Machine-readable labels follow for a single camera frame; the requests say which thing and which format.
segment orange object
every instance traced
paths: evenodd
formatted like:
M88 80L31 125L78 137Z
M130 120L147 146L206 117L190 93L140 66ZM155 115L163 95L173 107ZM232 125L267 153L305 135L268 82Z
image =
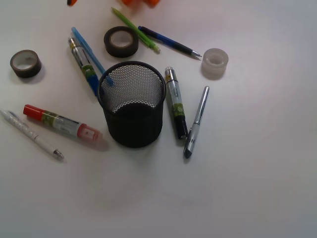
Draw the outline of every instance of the orange object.
M122 2L126 5L129 5L133 0L122 0ZM156 5L159 0L145 0L146 2L148 2L151 5Z
M73 6L76 2L77 0L67 0L67 5Z
M148 2L152 5L156 5L159 2L159 0L148 0Z
M132 2L132 0L122 0L122 2L126 5L130 4Z

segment mesh pen cup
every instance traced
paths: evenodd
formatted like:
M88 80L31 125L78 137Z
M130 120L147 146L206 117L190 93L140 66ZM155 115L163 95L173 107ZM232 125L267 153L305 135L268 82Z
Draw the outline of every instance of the mesh pen cup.
M162 75L146 63L126 61L108 69L99 81L98 101L113 139L132 148L155 141L165 95Z

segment black pen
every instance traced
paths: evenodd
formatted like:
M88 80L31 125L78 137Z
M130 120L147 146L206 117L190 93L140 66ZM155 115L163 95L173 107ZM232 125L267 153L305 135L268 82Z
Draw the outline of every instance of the black pen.
M197 136L199 133L200 123L202 122L208 93L209 93L209 87L206 86L204 89L202 98L200 100L200 103L199 103L199 107L198 107L198 110L196 113L194 124L193 124L192 128L190 128L189 135L187 137L186 145L184 148L184 155L185 155L186 159L189 159L189 157L191 157L191 155L193 153L195 142L196 142L196 139L197 139Z
M164 44L166 44L166 45L168 45L176 50L179 50L187 55L201 57L201 55L199 53L197 53L196 51L193 51L192 49L190 49L190 48L188 48L188 47L186 47L186 46L184 46L176 41L173 41L170 38L167 38L159 33L156 33L156 32L154 32L154 31L152 31L144 26L139 26L138 29L140 31L142 31L144 34L151 36L154 39L160 40Z

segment pen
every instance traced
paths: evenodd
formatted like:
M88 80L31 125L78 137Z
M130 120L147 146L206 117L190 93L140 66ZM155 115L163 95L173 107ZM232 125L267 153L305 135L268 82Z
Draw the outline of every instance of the pen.
M144 43L147 47L153 49L153 50L154 50L155 52L157 52L157 53L160 52L159 47L156 46L156 45L154 44L154 42L153 42L151 39L149 39L142 31L140 31L140 30L139 30L131 21L129 21L129 19L126 18L120 11L118 11L118 10L115 9L114 7L112 7L112 11L113 11L113 13L114 13L117 17L119 17L128 27L130 27L132 30L134 30L134 31L138 34L140 40L143 41L143 43Z
M64 161L64 156L62 153L59 152L59 150L48 144L34 131L29 129L28 125L23 123L13 112L0 110L0 114L4 117L4 119L6 119L10 124L15 126L16 128L18 128L23 134L28 136L31 140L34 141L35 144L40 146L43 150L53 155L60 162Z
M98 70L100 71L100 73L103 75L106 70L105 68L101 65L101 63L99 62L99 60L97 59L97 57L94 55L93 50L89 47L89 45L87 44L87 42L84 40L84 38L79 34L79 32L77 31L76 27L72 27L71 31L73 32L74 36L76 37L78 43L84 48L84 50L86 51L86 53L89 55L89 57L91 58L91 60L94 62L94 64L96 65L96 67L98 68ZM112 86L113 85L113 80L110 77L106 78L107 83Z
M209 93L209 87L206 86L204 89L202 98L200 100L200 103L199 103L199 107L198 107L198 110L196 113L194 124L193 124L192 128L190 129L189 135L187 137L186 145L184 148L184 155L185 155L186 159L189 159L189 157L191 157L191 155L193 153L194 146L195 146L195 143L196 143L196 140L198 137L198 133L199 133L200 123L202 122L202 117L203 117L208 93Z
M153 37L154 39L157 39L157 40L160 40L162 41L164 44L172 47L173 49L176 49L176 50L179 50L180 52L183 52L187 55L190 55L190 56L198 56L198 57L201 57L201 55L199 53L197 53L196 51L193 51L192 49L176 42L176 41L173 41L171 40L170 38L167 38L159 33L156 33L144 26L139 26L138 29L142 32L144 32L146 35L148 36L151 36Z
M98 89L98 76L90 64L89 60L87 59L84 49L79 45L75 38L69 37L68 38L69 47L71 48L71 52L75 57L81 71L83 72L84 76L86 77L87 82L89 83L91 89L93 90L95 96L97 96L97 89Z

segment red cap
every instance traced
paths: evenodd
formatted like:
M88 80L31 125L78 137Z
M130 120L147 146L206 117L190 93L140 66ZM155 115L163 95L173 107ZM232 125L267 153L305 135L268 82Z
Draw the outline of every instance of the red cap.
M45 112L45 110L36 108L34 106L31 106L31 105L25 105L24 110L23 110L24 115L27 115L28 117L32 117L35 120L39 120L39 121L41 121L42 114L44 112Z

